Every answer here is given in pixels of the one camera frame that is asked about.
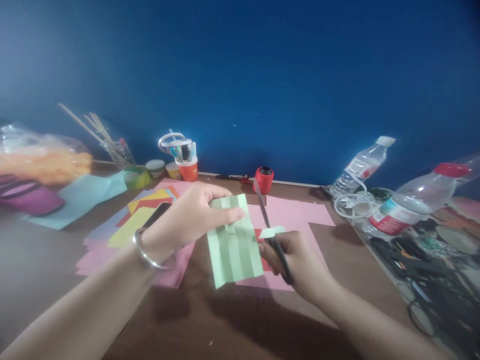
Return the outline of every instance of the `red spool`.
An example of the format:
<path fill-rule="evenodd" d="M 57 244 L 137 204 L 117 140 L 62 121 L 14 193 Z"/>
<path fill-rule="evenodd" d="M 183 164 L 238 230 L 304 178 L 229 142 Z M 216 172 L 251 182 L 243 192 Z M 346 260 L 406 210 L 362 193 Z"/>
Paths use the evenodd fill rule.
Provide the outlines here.
<path fill-rule="evenodd" d="M 270 192 L 272 188 L 272 181 L 274 180 L 274 171 L 269 167 L 259 167 L 255 173 L 255 179 L 258 183 L 258 187 L 260 188 L 260 194 L 265 195 Z"/>

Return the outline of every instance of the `plastic water bottle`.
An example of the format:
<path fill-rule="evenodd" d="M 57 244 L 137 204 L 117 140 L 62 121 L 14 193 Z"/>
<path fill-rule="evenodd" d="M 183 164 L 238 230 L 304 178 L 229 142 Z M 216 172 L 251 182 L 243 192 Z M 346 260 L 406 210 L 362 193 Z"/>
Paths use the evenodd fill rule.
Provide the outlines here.
<path fill-rule="evenodd" d="M 360 151 L 333 183 L 330 193 L 335 198 L 354 193 L 361 185 L 355 181 L 351 174 L 355 175 L 361 182 L 367 180 L 387 159 L 387 149 L 394 142 L 395 139 L 392 137 L 380 136 L 375 144 Z"/>
<path fill-rule="evenodd" d="M 428 175 L 402 185 L 363 224 L 370 237 L 392 240 L 404 229 L 443 208 L 455 191 L 456 178 L 470 169 L 463 164 L 443 162 Z"/>

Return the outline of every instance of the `purple object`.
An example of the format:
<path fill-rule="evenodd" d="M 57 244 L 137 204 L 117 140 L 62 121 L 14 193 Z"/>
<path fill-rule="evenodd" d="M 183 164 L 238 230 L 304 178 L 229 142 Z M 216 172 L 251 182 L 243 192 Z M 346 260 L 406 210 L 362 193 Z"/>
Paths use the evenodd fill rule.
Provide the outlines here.
<path fill-rule="evenodd" d="M 13 183 L 15 180 L 17 180 L 17 177 L 13 174 L 0 175 L 0 188 Z"/>
<path fill-rule="evenodd" d="M 22 180 L 0 187 L 0 203 L 38 216 L 60 209 L 65 200 L 38 181 Z"/>

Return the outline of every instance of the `silver bracelet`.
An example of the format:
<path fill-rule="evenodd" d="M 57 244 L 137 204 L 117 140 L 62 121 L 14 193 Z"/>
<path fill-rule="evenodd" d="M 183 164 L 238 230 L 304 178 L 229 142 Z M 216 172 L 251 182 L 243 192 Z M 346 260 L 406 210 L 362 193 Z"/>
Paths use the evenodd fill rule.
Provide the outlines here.
<path fill-rule="evenodd" d="M 167 260 L 165 260 L 162 264 L 159 264 L 158 262 L 153 261 L 147 253 L 144 251 L 143 244 L 142 244 L 142 233 L 147 230 L 146 227 L 141 227 L 137 231 L 135 231 L 135 234 L 133 235 L 133 242 L 136 244 L 136 247 L 140 251 L 140 254 L 142 257 L 148 261 L 150 265 L 153 267 L 160 269 L 160 270 L 170 270 L 173 269 L 175 266 L 175 253 L 173 253 Z M 166 262 L 171 259 L 171 265 L 164 265 Z"/>

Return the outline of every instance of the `blue wall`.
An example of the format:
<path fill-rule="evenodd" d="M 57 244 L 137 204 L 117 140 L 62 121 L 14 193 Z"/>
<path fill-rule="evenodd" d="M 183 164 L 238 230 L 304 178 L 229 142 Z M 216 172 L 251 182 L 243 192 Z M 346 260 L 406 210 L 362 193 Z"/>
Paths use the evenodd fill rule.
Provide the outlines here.
<path fill-rule="evenodd" d="M 199 169 L 335 180 L 380 135 L 396 188 L 480 146 L 477 0 L 0 2 L 0 118 L 76 137 L 93 111 L 136 159 L 169 128 Z"/>

